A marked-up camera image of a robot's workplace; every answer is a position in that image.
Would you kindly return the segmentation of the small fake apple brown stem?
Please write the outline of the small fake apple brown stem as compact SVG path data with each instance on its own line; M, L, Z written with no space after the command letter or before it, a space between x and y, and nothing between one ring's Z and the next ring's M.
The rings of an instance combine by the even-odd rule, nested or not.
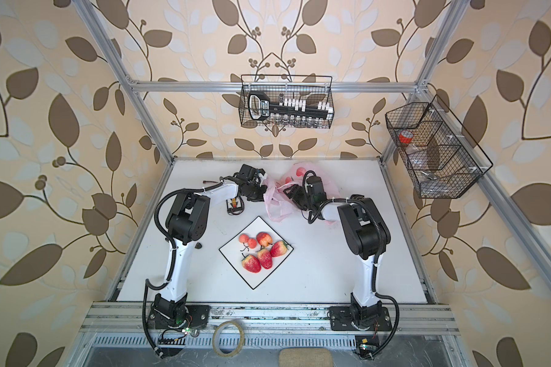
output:
M267 232L260 232L256 236L256 240L260 246L263 248L269 247L273 244L273 239L271 235Z

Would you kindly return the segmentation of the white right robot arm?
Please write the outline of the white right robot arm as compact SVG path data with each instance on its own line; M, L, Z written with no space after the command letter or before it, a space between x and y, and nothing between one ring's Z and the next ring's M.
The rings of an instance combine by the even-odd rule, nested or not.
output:
M382 325L389 327L391 322L382 301L396 300L379 292L378 273L391 234L373 200L359 194L329 197L315 171L306 171L300 184L287 186L283 193L298 209L307 212L308 223L318 220L341 223L347 247L358 257L350 304L330 312L332 329L369 331Z

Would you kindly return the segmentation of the red fake strawberry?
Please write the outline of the red fake strawberry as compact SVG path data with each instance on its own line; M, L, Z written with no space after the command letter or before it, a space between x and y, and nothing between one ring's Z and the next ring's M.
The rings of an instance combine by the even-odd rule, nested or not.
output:
M262 249L257 252L257 258L264 269L272 268L272 256L270 255L269 249Z
M283 240L274 243L270 249L270 255L273 258L277 258L285 255L289 251L289 245Z

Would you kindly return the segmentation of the pink plastic bag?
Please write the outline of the pink plastic bag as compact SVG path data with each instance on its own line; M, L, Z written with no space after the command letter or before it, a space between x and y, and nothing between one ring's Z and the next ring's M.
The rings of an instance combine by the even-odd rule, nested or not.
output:
M292 202L292 199L286 194L286 190L291 193L291 188L301 186L304 174L307 171L314 171L322 179L324 192L327 198L340 198L337 185L322 168L312 162L304 161L295 163L280 178L266 174L263 179L263 185L266 185L266 192L263 194L263 202L266 205L267 216L273 222L281 222L293 214L300 213L301 210Z

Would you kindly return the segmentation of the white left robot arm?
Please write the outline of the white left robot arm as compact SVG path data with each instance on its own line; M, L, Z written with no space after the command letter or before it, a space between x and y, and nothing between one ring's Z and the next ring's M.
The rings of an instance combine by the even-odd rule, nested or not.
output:
M205 321L187 306L187 283L195 245L208 227L211 206L228 200L262 202L267 186L266 171L242 165L230 176L209 187L182 188L162 197L154 212L154 224L169 243L165 279L160 285L145 281L143 327L183 330Z

